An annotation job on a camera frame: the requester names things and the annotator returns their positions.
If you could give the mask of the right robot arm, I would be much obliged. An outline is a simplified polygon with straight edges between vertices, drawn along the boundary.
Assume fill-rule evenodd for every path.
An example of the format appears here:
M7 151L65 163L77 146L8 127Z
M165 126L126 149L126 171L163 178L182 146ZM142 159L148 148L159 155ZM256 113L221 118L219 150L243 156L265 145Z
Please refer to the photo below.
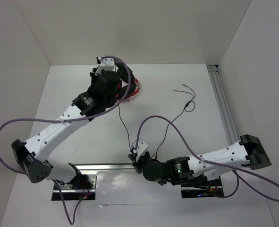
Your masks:
M139 148L132 148L128 155L138 174L160 185L197 183L206 185L233 169L248 167L257 170L271 166L258 137L246 134L234 144L198 156L188 155L160 162L150 156L148 145L140 140Z

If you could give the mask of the black headset with microphone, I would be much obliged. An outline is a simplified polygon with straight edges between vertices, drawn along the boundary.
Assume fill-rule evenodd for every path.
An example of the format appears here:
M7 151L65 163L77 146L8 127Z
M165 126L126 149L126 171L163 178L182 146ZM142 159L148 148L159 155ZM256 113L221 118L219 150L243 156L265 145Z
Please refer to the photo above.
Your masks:
M116 62L116 66L118 68L117 73L120 75L121 81L128 84L128 74L127 74L125 67L123 66L122 63L118 63L118 62ZM129 92L128 92L126 98L129 98L136 90L135 77L133 75L133 71L130 68L128 68L128 69L130 72L131 85L130 85L130 89L129 89ZM118 86L118 90L116 93L117 100L120 100L123 97L124 93L126 92L126 89L127 89L127 85L122 86L122 82L121 82Z

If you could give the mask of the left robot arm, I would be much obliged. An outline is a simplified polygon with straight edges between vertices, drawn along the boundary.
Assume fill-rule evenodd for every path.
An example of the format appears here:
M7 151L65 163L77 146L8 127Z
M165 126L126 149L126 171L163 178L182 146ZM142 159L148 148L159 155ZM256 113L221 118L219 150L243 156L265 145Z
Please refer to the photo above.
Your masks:
M58 165L48 161L48 157L75 131L116 103L117 93L122 87L122 71L101 70L99 75L91 72L90 76L88 90L72 101L57 123L50 124L26 141L16 140L12 143L16 161L32 183L51 179L75 189L88 180L74 164Z

